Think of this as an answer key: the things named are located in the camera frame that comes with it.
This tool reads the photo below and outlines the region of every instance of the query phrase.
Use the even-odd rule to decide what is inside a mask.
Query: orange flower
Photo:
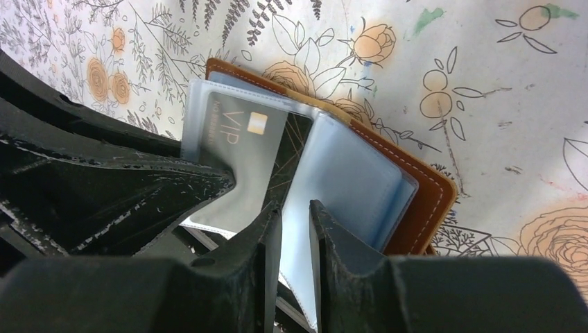
[[[335,101],[335,106],[347,112],[351,117],[354,117],[355,120],[363,123],[368,128],[372,128],[370,115],[368,114],[368,111],[365,109],[363,105],[359,105],[358,103],[355,103],[348,99],[338,99],[337,101]]]
[[[360,61],[377,64],[386,59],[396,45],[392,28],[380,24],[364,30],[356,40],[341,40],[353,50],[353,56]]]
[[[114,99],[116,99],[120,104],[126,104],[130,97],[130,88],[127,74],[116,73],[110,77],[110,80],[110,89],[112,90]]]
[[[123,29],[116,28],[112,33],[112,48],[116,52],[122,52],[125,47],[125,33]]]
[[[88,62],[87,77],[89,89],[97,101],[104,102],[108,93],[108,81],[106,69],[102,62],[96,58]]]
[[[588,300],[588,207],[541,214],[521,229],[518,254],[552,259]]]
[[[314,83],[308,71],[302,71],[287,61],[273,64],[266,69],[263,77],[301,94],[315,96]]]

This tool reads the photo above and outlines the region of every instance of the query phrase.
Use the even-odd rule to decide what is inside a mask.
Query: leaf illustration
[[[328,43],[330,43],[333,40],[333,38],[335,38],[335,31],[333,30],[333,28],[328,28],[318,38],[316,44],[318,44],[318,46],[325,46]]]
[[[465,141],[465,134],[463,133],[463,126],[461,126],[461,122],[455,117],[451,118],[451,129],[453,130],[453,133],[458,138]]]
[[[245,60],[247,61],[251,61],[252,57],[251,57],[251,53],[247,50],[241,50],[241,55],[243,56],[243,58],[245,58]]]
[[[408,139],[409,137],[412,137],[413,134],[415,134],[412,130],[405,130],[404,132],[400,133],[400,139]]]
[[[322,1],[321,0],[311,0],[311,2],[313,4],[314,17],[316,17],[316,20],[318,21],[320,19],[320,7],[322,5]]]
[[[282,51],[290,56],[294,56],[298,52],[298,47],[294,42],[294,31],[296,25],[289,18],[281,15],[273,15],[272,27],[277,43]]]
[[[310,38],[302,45],[294,57],[294,65],[298,68],[306,67],[310,74],[314,74],[320,62],[320,52],[316,42]]]
[[[429,128],[429,130],[438,130],[440,128],[443,128],[443,126],[447,123],[447,120],[441,120],[438,123],[436,123],[435,125],[433,125],[433,127]]]
[[[499,40],[496,43],[510,42],[511,40],[517,39],[521,34],[522,34],[521,31],[519,31],[518,33],[511,33],[510,35],[504,37],[503,39]]]
[[[490,237],[489,240],[499,255],[516,255],[521,247],[517,241],[506,237]]]
[[[588,191],[588,142],[564,139],[564,161],[576,182]]]
[[[396,133],[394,133],[394,131],[391,128],[382,127],[380,129],[380,135],[382,135],[385,138],[390,139],[390,141],[392,141],[392,142],[394,142],[394,144],[398,145],[398,136],[396,135]]]
[[[437,67],[438,67],[440,70],[443,70],[443,69],[444,69],[444,67],[443,67],[443,62],[442,62],[441,60],[439,60],[439,59],[435,58],[435,64],[437,65]]]
[[[537,50],[541,53],[545,53],[545,54],[556,54],[557,53],[556,51],[550,49],[545,44],[539,42],[535,38],[531,38],[527,35],[523,35],[523,38],[527,41],[527,43],[529,45],[531,45],[532,48],[534,48],[535,50]]]
[[[454,47],[453,50],[451,50],[451,53],[449,54],[449,57],[447,58],[447,73],[451,74],[451,72],[453,72],[453,67],[455,67],[456,65],[456,60],[458,57],[458,47]]]
[[[241,17],[241,14],[245,13],[245,10],[247,8],[249,8],[249,1],[247,1],[247,0],[232,0],[231,1],[230,8],[227,10],[227,16],[225,18],[225,25],[223,27],[223,47],[225,47],[225,44],[227,43],[227,38],[229,37],[229,34],[233,30],[235,23],[237,23],[237,21],[239,20],[239,17]],[[264,26],[261,23],[261,21],[259,21],[259,17],[257,17],[257,19],[258,20],[257,20],[256,26],[263,29]]]
[[[198,0],[192,0],[192,20],[196,22],[196,17],[198,14]]]
[[[469,99],[479,99],[480,97],[484,97],[484,94],[482,94],[478,90],[468,87],[457,87],[454,88],[452,92],[455,92],[456,94],[462,97],[467,97]]]
[[[173,118],[172,118],[172,117],[169,117],[169,118],[168,118],[168,120],[169,120],[169,122],[170,122],[170,123],[175,123],[175,121],[174,121],[174,122],[172,122],[172,120],[173,120]],[[172,134],[170,131],[166,130],[166,134],[167,134],[167,136],[168,136],[170,139],[177,140],[177,139],[176,139],[176,138],[173,136],[173,134]]]
[[[304,41],[304,37],[306,37],[304,27],[299,21],[296,23],[296,30],[294,31],[294,43],[296,43],[296,45],[301,45],[302,41]]]
[[[343,67],[329,68],[318,74],[313,80],[316,87],[316,96],[321,99],[328,99],[337,89],[343,76],[345,76],[345,68]]]
[[[368,99],[363,99],[363,107],[365,108],[365,111],[367,112],[367,116],[370,119],[376,115],[376,113],[374,112],[374,108],[372,108],[372,104],[370,104]]]
[[[507,28],[512,28],[515,26],[518,26],[518,24],[516,24],[513,21],[508,21],[507,19],[495,19],[495,22],[500,24],[501,26],[505,26]]]

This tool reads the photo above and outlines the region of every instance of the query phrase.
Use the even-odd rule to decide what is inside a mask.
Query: line drawing of flower
[[[549,46],[539,42],[528,35],[528,31],[539,31],[551,21],[551,10],[546,6],[534,6],[527,9],[520,17],[519,23],[507,19],[495,19],[495,22],[506,28],[520,27],[523,31],[517,31],[500,39],[496,43],[511,42],[520,36],[535,50],[545,54],[556,54]]]
[[[287,61],[282,61],[269,66],[262,76],[301,94],[315,96],[314,82],[307,67],[302,70]]]
[[[567,207],[539,215],[520,234],[518,255],[556,262],[588,300],[588,207]]]
[[[121,53],[125,48],[125,33],[123,29],[116,28],[112,32],[112,48],[115,53]]]
[[[315,39],[306,36],[306,29],[300,22],[295,24],[287,17],[274,14],[272,16],[272,30],[282,51],[289,56],[294,56],[292,62],[283,61],[272,66],[281,64],[278,68],[289,71],[288,79],[297,83],[297,85],[294,85],[297,87],[296,91],[327,100],[341,84],[353,84],[357,87],[371,90],[370,87],[374,84],[374,80],[366,77],[360,79],[345,78],[347,70],[344,67],[335,66],[324,71],[319,70],[322,60],[320,48],[328,45],[334,39],[333,28],[328,28]],[[292,89],[292,82],[285,80],[284,77],[279,78],[277,82],[280,83],[280,80],[283,81],[282,83],[285,86]]]
[[[100,60],[96,58],[90,59],[87,65],[87,77],[89,90],[92,96],[94,96],[99,102],[106,101],[108,81],[106,77],[106,69]]]
[[[125,72],[116,73],[110,76],[110,90],[114,99],[120,104],[128,103],[130,97],[130,87],[128,77]]]
[[[439,130],[441,128],[445,130],[448,120],[445,119],[445,117],[453,110],[453,99],[455,96],[452,96],[445,90],[449,85],[449,75],[451,75],[455,69],[457,56],[458,47],[455,46],[449,53],[449,57],[447,57],[445,64],[436,58],[435,65],[437,66],[437,69],[432,69],[423,75],[423,87],[431,93],[427,94],[421,100],[421,114],[426,118],[441,119],[438,123],[429,128],[429,130]],[[451,92],[455,95],[469,99],[484,97],[482,92],[468,87],[455,87]],[[465,107],[461,100],[456,101],[456,107],[461,111],[465,111]],[[466,141],[463,125],[457,117],[449,117],[449,125],[458,139]]]
[[[367,62],[382,67],[379,63],[392,54],[396,45],[396,35],[392,27],[387,24],[379,24],[366,29],[365,18],[362,17],[361,21],[363,27],[359,37],[355,40],[338,40],[346,44],[351,50],[350,54],[341,60],[338,66],[341,66],[349,59],[353,59],[349,66],[357,60],[362,65]]]

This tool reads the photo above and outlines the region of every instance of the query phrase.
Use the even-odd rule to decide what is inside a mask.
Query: fern drawing
[[[178,0],[180,2],[180,9],[185,11],[186,0]],[[199,0],[192,0],[192,18],[196,22],[198,16]],[[317,20],[320,19],[320,11],[322,7],[321,0],[310,0],[312,11]],[[266,27],[266,24],[271,20],[272,15],[277,14],[278,11],[284,10],[284,3],[292,5],[292,0],[258,0],[255,8],[251,11],[252,17],[249,18],[250,29],[247,31],[247,41],[250,46],[254,46],[259,40],[261,31]],[[221,0],[205,0],[204,3],[204,26],[208,31],[212,23],[212,19]],[[235,24],[242,18],[246,10],[250,7],[249,0],[230,0],[229,9],[225,15],[225,22],[223,27],[223,47],[227,43],[227,39]]]
[[[321,0],[311,0],[311,3],[313,4],[314,17],[316,17],[316,19],[318,21],[320,19],[320,7],[322,6],[322,1]]]
[[[192,19],[196,22],[196,17],[198,14],[198,0],[192,0]]]
[[[233,29],[235,23],[241,17],[241,14],[245,12],[246,8],[249,8],[249,1],[247,0],[233,0],[231,1],[231,7],[227,13],[227,19],[225,20],[225,27],[223,28],[223,47],[225,47],[225,43],[227,42],[227,38]]]
[[[292,0],[285,0],[285,2],[288,5],[292,4]],[[266,25],[263,24],[262,20],[264,22],[270,21],[268,13],[270,13],[271,15],[276,14],[276,7],[279,10],[284,10],[284,5],[282,5],[282,2],[280,0],[266,0],[265,5],[261,2],[258,2],[257,7],[260,10],[260,12],[254,9],[252,12],[254,19],[249,19],[249,25],[251,25],[252,29],[247,31],[247,34],[249,35],[249,37],[247,37],[247,41],[249,42],[250,46],[255,45],[255,43],[258,40],[257,36],[259,36],[261,34],[261,30],[263,30],[266,27]]]
[[[210,20],[214,16],[216,5],[220,3],[221,0],[207,0],[204,4],[204,27],[206,28],[206,31],[208,31],[208,27],[210,26]]]
[[[181,26],[171,23],[172,14],[169,8],[166,8],[162,4],[156,5],[151,10],[151,17],[152,19],[149,22],[145,22],[145,24],[163,30],[163,45],[167,49],[172,49],[175,54],[184,55],[188,53],[188,47],[192,45],[190,36],[187,35],[186,30]]]

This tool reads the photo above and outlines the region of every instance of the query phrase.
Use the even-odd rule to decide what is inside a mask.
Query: white stitching
[[[355,128],[355,126],[351,125],[351,128],[353,128],[353,130],[361,135],[362,137],[366,138],[367,140],[370,140],[371,142],[373,142],[374,144],[377,144],[378,146],[380,146],[382,149],[384,149],[385,151],[389,152],[390,154],[396,156],[397,158],[399,158],[402,162],[410,165],[411,167],[413,167],[415,170],[419,171],[420,173],[422,173],[425,177],[427,177],[429,180],[433,181],[433,183],[435,183],[435,185],[437,185],[439,187],[439,190],[441,191],[441,193],[439,194],[439,200],[437,200],[437,203],[435,204],[435,207],[433,208],[433,211],[431,212],[431,215],[429,215],[429,218],[426,220],[425,224],[423,225],[423,228],[421,229],[421,231],[419,232],[419,234],[417,235],[417,238],[415,239],[415,242],[413,243],[413,246],[410,248],[409,252],[411,253],[413,251],[413,249],[415,248],[415,246],[417,245],[418,241],[420,240],[420,237],[422,235],[422,233],[424,232],[424,230],[426,229],[426,227],[429,225],[429,223],[431,222],[431,218],[433,217],[433,215],[435,214],[435,211],[437,210],[437,207],[439,207],[439,204],[441,203],[441,200],[443,198],[443,187],[441,187],[441,185],[439,185],[438,182],[436,182],[434,179],[432,179],[431,177],[429,177],[428,175],[425,174],[425,172],[423,172],[423,170],[418,169],[416,166],[412,165],[410,162],[405,161],[404,159],[402,159],[402,157],[394,154],[394,152],[392,152],[390,149],[386,148],[385,146],[383,146],[382,144],[376,142],[375,140],[373,140],[371,137],[368,137],[366,134],[363,134],[362,132],[360,132],[357,128]]]
[[[258,86],[260,85],[260,86],[262,86],[262,87],[266,88],[267,90],[270,90],[271,92],[274,92],[274,93],[276,93],[276,94],[278,94],[278,95],[282,95],[282,96],[288,97],[289,99],[293,99],[293,100],[295,100],[295,101],[297,101],[297,102],[300,102],[300,103],[303,103],[303,104],[306,104],[306,105],[310,105],[310,106],[313,106],[313,107],[315,107],[315,108],[318,108],[318,109],[321,109],[321,110],[322,110],[322,108],[321,108],[319,105],[316,105],[316,104],[313,104],[313,103],[309,103],[309,102],[306,102],[306,101],[301,101],[301,100],[298,100],[298,99],[296,99],[296,98],[294,98],[294,97],[292,97],[292,96],[288,96],[288,95],[286,95],[286,94],[284,94],[284,93],[278,92],[278,91],[276,91],[275,89],[272,89],[272,88],[270,88],[269,86],[267,86],[267,85],[265,85],[265,84],[263,84],[263,83],[261,83],[261,82],[256,82],[256,81],[254,81],[254,80],[252,80],[252,79],[250,79],[250,78],[247,78],[247,77],[245,77],[245,76],[242,76],[242,75],[240,75],[240,74],[238,74],[238,73],[235,73],[235,72],[234,72],[234,71],[232,71],[231,69],[225,69],[225,68],[222,68],[222,67],[220,67],[220,66],[218,66],[218,65],[214,65],[214,64],[210,65],[210,67],[211,67],[211,68],[218,68],[218,69],[220,69],[221,71],[225,71],[225,72],[231,73],[231,74],[233,74],[233,75],[235,75],[235,76],[237,76],[237,77],[241,78],[242,80],[248,81],[249,83],[252,83],[252,84],[254,84],[254,85],[258,85]],[[339,117],[337,114],[333,114],[332,112],[329,112],[329,114],[330,114],[330,115],[332,115],[332,116],[334,116],[334,117],[336,117],[336,118],[338,118],[339,120],[341,120],[341,121],[343,121],[343,122],[345,123],[345,120],[344,120],[343,118]]]

